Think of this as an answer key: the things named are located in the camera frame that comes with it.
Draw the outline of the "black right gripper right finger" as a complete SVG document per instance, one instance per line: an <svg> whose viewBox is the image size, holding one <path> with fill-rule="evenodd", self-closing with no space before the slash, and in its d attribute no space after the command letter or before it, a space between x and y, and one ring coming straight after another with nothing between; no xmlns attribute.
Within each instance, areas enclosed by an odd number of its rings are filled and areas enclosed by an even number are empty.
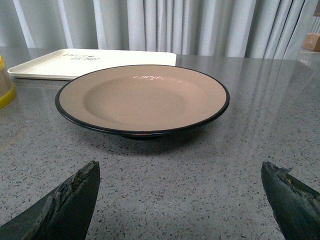
<svg viewBox="0 0 320 240"><path fill-rule="evenodd" d="M274 218L286 240L320 238L320 193L269 161L261 167L261 180Z"/></svg>

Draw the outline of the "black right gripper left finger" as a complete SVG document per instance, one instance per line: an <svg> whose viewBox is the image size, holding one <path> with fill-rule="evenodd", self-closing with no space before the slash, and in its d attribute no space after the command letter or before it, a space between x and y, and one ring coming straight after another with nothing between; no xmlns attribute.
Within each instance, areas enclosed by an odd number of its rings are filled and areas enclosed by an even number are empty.
<svg viewBox="0 0 320 240"><path fill-rule="evenodd" d="M100 187L100 165L91 161L0 227L2 240L84 240Z"/></svg>

